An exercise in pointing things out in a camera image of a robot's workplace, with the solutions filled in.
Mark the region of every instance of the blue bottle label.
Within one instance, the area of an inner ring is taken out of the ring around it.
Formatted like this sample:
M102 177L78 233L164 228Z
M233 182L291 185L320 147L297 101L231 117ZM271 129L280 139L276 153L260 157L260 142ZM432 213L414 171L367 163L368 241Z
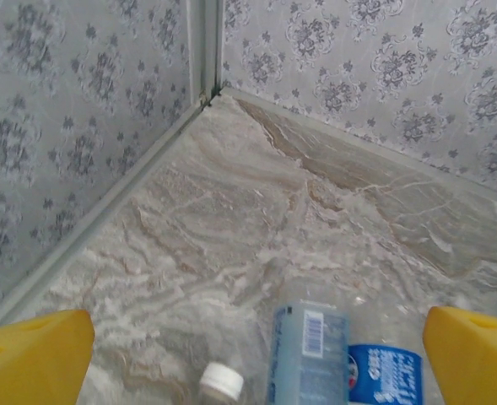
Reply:
M344 405L348 318L328 307L290 303L274 314L267 405Z
M401 348L349 346L349 401L369 405L422 405L423 359Z

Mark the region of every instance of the barcode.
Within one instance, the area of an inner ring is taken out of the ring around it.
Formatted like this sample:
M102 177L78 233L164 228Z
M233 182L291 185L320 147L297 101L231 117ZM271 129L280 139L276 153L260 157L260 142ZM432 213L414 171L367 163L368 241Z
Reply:
M302 335L303 356L323 358L323 314L305 310L305 325Z

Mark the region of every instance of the plastic water bottle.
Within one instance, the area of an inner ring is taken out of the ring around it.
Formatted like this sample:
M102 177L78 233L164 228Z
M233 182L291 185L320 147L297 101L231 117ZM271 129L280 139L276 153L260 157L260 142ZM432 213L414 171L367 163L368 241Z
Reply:
M348 403L348 315L336 290L295 280L274 312L267 405Z
M237 404L243 384L244 378L235 370L220 363L209 363L199 381L199 404Z
M422 321L390 292L350 308L349 401L422 405Z

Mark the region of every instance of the marble floor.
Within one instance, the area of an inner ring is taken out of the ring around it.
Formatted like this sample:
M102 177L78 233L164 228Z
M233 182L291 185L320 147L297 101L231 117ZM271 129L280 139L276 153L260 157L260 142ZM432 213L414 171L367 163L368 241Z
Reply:
M403 333L422 353L432 305L497 315L497 201L223 95L33 313L90 312L81 405L195 403L212 359L240 365L246 403L262 403L273 306L295 277L390 293L407 321L364 338Z

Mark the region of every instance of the gray patterned wall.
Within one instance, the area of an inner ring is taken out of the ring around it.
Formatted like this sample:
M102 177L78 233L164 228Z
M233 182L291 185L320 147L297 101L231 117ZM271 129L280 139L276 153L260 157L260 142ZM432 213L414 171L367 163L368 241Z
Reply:
M0 300L189 93L185 0L0 1Z
M497 2L224 0L224 84L497 191Z

